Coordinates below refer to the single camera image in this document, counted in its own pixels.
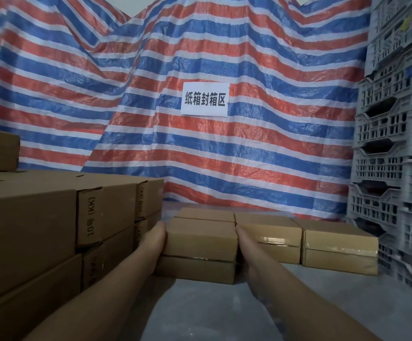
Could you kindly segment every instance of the stacked plastic crate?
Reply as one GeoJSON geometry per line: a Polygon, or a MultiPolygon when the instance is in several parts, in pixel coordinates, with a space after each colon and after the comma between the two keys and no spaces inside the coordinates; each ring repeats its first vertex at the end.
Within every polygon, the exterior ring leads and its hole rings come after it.
{"type": "Polygon", "coordinates": [[[372,0],[347,219],[382,234],[380,269],[412,287],[412,0],[372,0]]]}

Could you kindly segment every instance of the white table surface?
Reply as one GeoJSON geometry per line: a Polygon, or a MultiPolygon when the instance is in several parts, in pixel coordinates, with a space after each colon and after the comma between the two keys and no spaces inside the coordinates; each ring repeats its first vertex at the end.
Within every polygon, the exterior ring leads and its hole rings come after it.
{"type": "MultiPolygon", "coordinates": [[[[177,206],[164,204],[165,220],[174,215],[177,206]]],[[[386,275],[372,277],[285,266],[384,341],[412,340],[412,290],[405,285],[386,275]]],[[[223,285],[151,277],[119,341],[282,339],[271,316],[245,282],[223,285]]]]}

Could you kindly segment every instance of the white wall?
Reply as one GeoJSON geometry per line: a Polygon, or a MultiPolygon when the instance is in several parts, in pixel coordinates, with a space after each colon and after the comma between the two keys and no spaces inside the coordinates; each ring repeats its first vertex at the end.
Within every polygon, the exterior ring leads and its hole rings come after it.
{"type": "Polygon", "coordinates": [[[125,14],[134,17],[155,0],[106,0],[125,14]]]}

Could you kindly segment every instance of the person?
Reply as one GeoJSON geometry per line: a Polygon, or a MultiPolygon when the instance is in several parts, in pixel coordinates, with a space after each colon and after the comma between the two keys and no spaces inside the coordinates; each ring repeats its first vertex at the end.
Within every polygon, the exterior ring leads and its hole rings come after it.
{"type": "MultiPolygon", "coordinates": [[[[239,246],[248,281],[283,321],[289,341],[378,341],[364,326],[305,286],[267,255],[240,227],[239,246]]],[[[24,341],[115,340],[141,287],[156,267],[165,242],[165,224],[149,231],[132,255],[101,281],[62,306],[24,341]]]]}

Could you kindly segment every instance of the striped tarp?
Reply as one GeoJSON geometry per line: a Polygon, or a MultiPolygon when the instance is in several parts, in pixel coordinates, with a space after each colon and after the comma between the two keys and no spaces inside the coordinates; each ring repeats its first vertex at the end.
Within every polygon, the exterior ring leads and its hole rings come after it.
{"type": "Polygon", "coordinates": [[[346,211],[371,0],[0,0],[0,130],[21,168],[166,177],[165,198],[346,211]],[[180,116],[185,81],[227,118],[180,116]]]}

